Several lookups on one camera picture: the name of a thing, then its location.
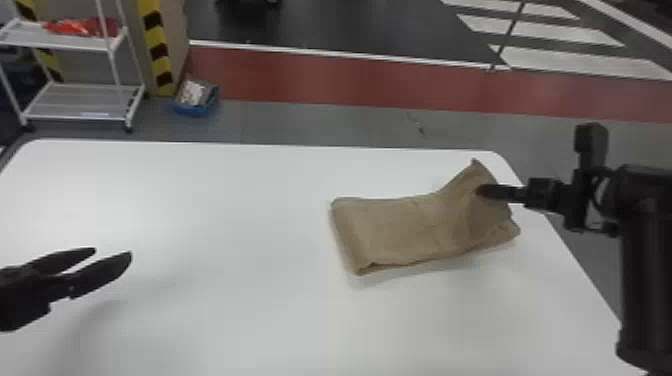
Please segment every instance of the yellow and black striped pillar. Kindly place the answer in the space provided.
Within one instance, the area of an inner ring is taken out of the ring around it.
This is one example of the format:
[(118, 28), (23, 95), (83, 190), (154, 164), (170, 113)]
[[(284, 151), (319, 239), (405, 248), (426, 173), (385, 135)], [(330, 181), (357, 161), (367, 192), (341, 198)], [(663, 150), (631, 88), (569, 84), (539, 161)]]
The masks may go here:
[(145, 28), (145, 42), (152, 60), (152, 75), (156, 93), (172, 96), (175, 93), (175, 78), (168, 55), (168, 41), (163, 28), (160, 0), (139, 0), (138, 13)]
[[(37, 21), (37, 7), (35, 6), (34, 0), (14, 0), (16, 8), (19, 10), (21, 17), (25, 18), (28, 21)], [(54, 55), (51, 50), (44, 48), (38, 48), (37, 58), (40, 60), (40, 63), (49, 71), (51, 77), (54, 81), (63, 82), (63, 73), (61, 71), (61, 65), (58, 62), (58, 57)]]

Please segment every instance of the white metal shelf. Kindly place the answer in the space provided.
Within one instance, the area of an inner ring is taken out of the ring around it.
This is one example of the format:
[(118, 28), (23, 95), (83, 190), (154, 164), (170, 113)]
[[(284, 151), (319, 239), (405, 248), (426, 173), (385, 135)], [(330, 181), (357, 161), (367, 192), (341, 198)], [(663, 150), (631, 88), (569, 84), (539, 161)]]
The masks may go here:
[(23, 111), (27, 119), (115, 120), (133, 118), (144, 86), (74, 85), (49, 82)]
[[(122, 27), (116, 37), (109, 38), (110, 51), (116, 51), (127, 35), (128, 29)], [(0, 29), (0, 45), (60, 51), (108, 51), (105, 38), (59, 35), (44, 29), (39, 22), (24, 21), (20, 18), (14, 18)]]
[[(7, 91), (7, 96), (25, 129), (33, 126), (30, 120), (115, 120), (123, 121), (126, 132), (133, 130), (133, 116), (145, 95), (145, 82), (140, 69), (140, 61), (133, 46), (133, 38), (128, 34), (128, 22), (121, 0), (115, 0), (122, 27), (115, 37), (109, 37), (107, 21), (103, 11), (102, 0), (93, 0), (98, 13), (98, 21), (102, 25), (103, 38), (78, 37), (59, 35), (45, 30), (41, 23), (21, 18), (14, 0), (6, 0), (14, 11), (13, 18), (0, 29), (0, 45), (30, 47), (37, 58), (36, 48), (59, 51), (104, 52), (110, 63), (113, 85), (62, 84), (54, 81), (44, 62), (38, 59), (49, 82), (40, 90), (33, 101), (21, 109), (9, 79), (0, 65), (0, 82)], [(140, 85), (125, 86), (121, 84), (115, 52), (124, 40), (128, 40), (131, 57), (135, 63)]]

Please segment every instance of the folded towel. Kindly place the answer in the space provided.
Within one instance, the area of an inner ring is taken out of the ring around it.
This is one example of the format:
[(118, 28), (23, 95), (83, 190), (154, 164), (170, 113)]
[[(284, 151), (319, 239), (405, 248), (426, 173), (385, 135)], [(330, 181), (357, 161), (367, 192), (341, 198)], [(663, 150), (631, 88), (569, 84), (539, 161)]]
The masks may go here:
[(434, 193), (334, 200), (331, 213), (355, 274), (455, 257), (518, 236), (508, 205), (475, 193), (482, 184), (496, 180), (474, 159)]

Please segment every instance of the white line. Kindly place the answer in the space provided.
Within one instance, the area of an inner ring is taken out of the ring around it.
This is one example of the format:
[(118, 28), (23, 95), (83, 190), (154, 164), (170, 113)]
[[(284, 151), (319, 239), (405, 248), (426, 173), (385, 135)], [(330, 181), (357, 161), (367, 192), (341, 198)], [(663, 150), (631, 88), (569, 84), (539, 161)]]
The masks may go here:
[[(496, 10), (501, 12), (518, 11), (519, 1), (508, 0), (441, 0), (446, 5), (456, 5), (461, 7)], [(578, 20), (579, 18), (572, 13), (553, 5), (543, 4), (526, 4), (523, 8), (524, 14), (535, 16), (547, 16), (557, 18), (567, 18), (571, 20)]]
[(549, 16), (549, 17), (558, 17), (558, 18), (568, 18), (571, 20), (578, 20), (579, 17), (574, 14), (566, 11), (563, 8), (552, 6), (552, 5), (543, 5), (543, 4), (525, 4), (523, 8), (524, 14), (531, 14), (535, 16)]
[(578, 0), (672, 50), (672, 36), (599, 0)]
[[(458, 61), (458, 60), (439, 60), (439, 59), (423, 59), (423, 58), (402, 57), (402, 56), (372, 55), (357, 52), (340, 52), (340, 51), (316, 50), (309, 48), (276, 47), (276, 46), (265, 46), (258, 44), (240, 44), (240, 43), (218, 42), (218, 41), (197, 40), (197, 39), (192, 39), (189, 42), (189, 44), (194, 47), (209, 47), (209, 48), (261, 51), (261, 52), (280, 52), (293, 55), (324, 56), (324, 57), (338, 57), (338, 58), (358, 59), (358, 60), (390, 61), (394, 63), (410, 63), (410, 64), (437, 65), (447, 67), (469, 67), (479, 69), (490, 69), (490, 64), (488, 63), (476, 63), (476, 62)], [(496, 65), (495, 70), (510, 70), (510, 67), (506, 65)]]
[[(497, 50), (496, 45), (490, 48)], [(672, 81), (672, 73), (645, 59), (506, 47), (502, 59), (513, 68)]]
[[(460, 17), (460, 19), (472, 30), (492, 34), (505, 34), (512, 22), (511, 20), (503, 18), (477, 17), (464, 14), (458, 14), (458, 17)], [(606, 44), (618, 47), (624, 46), (623, 43), (600, 30), (573, 26), (547, 25), (537, 22), (518, 22), (512, 35), (579, 43)]]

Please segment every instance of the blue container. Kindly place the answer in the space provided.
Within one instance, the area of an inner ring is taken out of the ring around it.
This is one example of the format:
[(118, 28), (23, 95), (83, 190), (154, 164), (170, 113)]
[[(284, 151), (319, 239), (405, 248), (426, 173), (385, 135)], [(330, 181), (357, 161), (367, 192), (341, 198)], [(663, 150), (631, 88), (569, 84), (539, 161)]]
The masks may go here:
[(219, 102), (219, 87), (212, 89), (208, 101), (205, 103), (205, 106), (188, 106), (185, 104), (173, 102), (173, 108), (175, 112), (182, 115), (187, 115), (191, 117), (204, 117), (210, 110), (212, 110), (215, 105)]

